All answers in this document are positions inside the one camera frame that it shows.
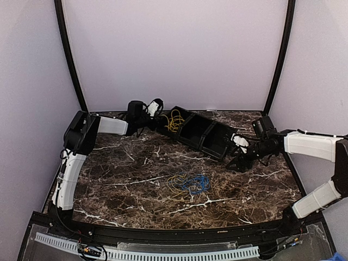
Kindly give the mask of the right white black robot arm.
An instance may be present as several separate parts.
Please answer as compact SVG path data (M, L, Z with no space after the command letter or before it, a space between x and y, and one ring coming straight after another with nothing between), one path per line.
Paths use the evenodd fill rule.
M252 169L254 162L283 154L289 158L304 157L314 163L331 165L332 175L304 197L282 211L277 230L289 236L305 219L347 198L347 136L309 132L301 129L278 131L269 116L252 122L255 139L233 134L232 160L226 168L235 172Z

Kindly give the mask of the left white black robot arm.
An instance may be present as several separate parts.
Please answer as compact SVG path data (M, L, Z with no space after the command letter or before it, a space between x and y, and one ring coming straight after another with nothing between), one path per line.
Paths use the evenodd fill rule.
M97 134L132 136L140 135L144 128L154 130L163 107L163 100L156 98L148 105L142 101L131 101L127 111L118 117L78 111L63 137L64 148L60 152L62 163L49 203L49 214L72 216L78 177L87 156L95 147Z

